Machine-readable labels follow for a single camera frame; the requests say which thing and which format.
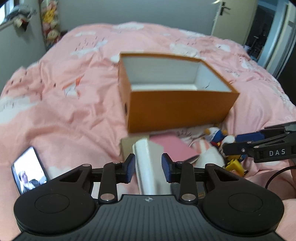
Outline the pink patterned duvet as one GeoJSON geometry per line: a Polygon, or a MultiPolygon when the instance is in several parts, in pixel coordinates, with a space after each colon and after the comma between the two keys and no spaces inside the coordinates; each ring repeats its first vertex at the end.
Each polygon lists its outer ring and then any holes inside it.
{"type": "Polygon", "coordinates": [[[127,136],[117,84],[121,52],[205,60],[240,93],[223,123],[232,135],[295,121],[280,83],[240,44],[155,24],[77,27],[39,61],[19,68],[1,93],[1,240],[20,232],[11,165],[28,147],[35,147],[50,178],[84,163],[121,160],[127,136]]]}

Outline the cream room door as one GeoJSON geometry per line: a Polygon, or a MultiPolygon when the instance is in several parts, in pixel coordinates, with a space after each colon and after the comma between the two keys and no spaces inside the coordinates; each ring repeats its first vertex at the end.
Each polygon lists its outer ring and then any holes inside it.
{"type": "Polygon", "coordinates": [[[218,1],[218,4],[211,35],[244,45],[253,24],[258,1],[228,0],[218,1]]]}

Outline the dog plush with blue hat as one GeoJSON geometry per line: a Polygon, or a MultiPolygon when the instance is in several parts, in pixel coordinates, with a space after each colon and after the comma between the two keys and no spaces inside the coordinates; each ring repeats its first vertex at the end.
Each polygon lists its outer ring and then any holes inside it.
{"type": "Polygon", "coordinates": [[[229,135],[227,130],[221,130],[216,126],[205,129],[204,138],[217,149],[222,148],[224,144],[232,144],[235,142],[235,137],[233,135],[229,135]]]}

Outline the yellow toy figure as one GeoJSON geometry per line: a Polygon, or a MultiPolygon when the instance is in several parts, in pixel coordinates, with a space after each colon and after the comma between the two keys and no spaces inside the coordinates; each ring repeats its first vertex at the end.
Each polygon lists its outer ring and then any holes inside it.
{"type": "Polygon", "coordinates": [[[233,172],[240,177],[244,177],[247,171],[242,166],[242,162],[246,159],[247,155],[231,155],[225,157],[225,169],[233,172]]]}

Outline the hanging plush toy stack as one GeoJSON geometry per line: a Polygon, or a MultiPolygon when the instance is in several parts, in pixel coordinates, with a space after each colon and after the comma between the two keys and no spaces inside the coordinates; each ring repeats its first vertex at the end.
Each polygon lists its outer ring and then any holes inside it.
{"type": "Polygon", "coordinates": [[[52,48],[61,39],[58,1],[39,1],[42,32],[46,50],[52,48]]]}

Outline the orange cardboard storage box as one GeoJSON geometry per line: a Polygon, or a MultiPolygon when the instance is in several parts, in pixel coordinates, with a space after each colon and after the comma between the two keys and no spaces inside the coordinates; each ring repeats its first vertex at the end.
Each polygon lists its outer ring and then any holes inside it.
{"type": "Polygon", "coordinates": [[[239,92],[202,59],[121,53],[118,87],[129,133],[221,123],[239,92]]]}

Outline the pink wallet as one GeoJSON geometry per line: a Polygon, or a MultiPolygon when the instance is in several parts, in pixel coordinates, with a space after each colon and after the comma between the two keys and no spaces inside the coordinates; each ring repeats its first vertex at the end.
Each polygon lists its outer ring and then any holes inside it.
{"type": "Polygon", "coordinates": [[[186,161],[199,156],[194,149],[185,144],[174,133],[150,136],[149,140],[162,146],[163,153],[167,153],[174,162],[186,161]]]}

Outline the white pink rabbit plush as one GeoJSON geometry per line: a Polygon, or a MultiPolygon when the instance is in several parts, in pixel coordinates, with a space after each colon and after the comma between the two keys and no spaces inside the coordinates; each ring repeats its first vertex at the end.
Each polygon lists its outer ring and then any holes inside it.
{"type": "Polygon", "coordinates": [[[224,167],[225,162],[216,147],[211,145],[204,138],[193,140],[190,147],[198,154],[198,158],[191,164],[197,168],[204,168],[206,164],[212,163],[224,167]]]}

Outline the smartphone with lit screen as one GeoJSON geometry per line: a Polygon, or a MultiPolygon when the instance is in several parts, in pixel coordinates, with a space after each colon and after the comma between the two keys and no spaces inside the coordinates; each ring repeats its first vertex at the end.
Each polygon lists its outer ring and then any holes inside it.
{"type": "Polygon", "coordinates": [[[36,149],[28,147],[11,165],[20,195],[47,183],[50,179],[36,149]]]}

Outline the white rectangular box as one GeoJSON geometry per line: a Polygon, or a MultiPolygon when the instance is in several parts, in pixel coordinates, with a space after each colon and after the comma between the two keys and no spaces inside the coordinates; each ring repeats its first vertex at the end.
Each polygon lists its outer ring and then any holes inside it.
{"type": "Polygon", "coordinates": [[[162,146],[141,138],[132,146],[135,154],[135,172],[141,195],[169,195],[170,184],[166,181],[162,168],[162,146]]]}

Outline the plush toys on windowsill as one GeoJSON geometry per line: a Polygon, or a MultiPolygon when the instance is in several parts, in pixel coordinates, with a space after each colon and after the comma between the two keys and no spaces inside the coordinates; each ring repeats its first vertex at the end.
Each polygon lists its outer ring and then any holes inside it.
{"type": "Polygon", "coordinates": [[[6,16],[7,21],[12,21],[16,28],[27,30],[31,18],[37,14],[37,11],[27,5],[17,5],[6,16]]]}

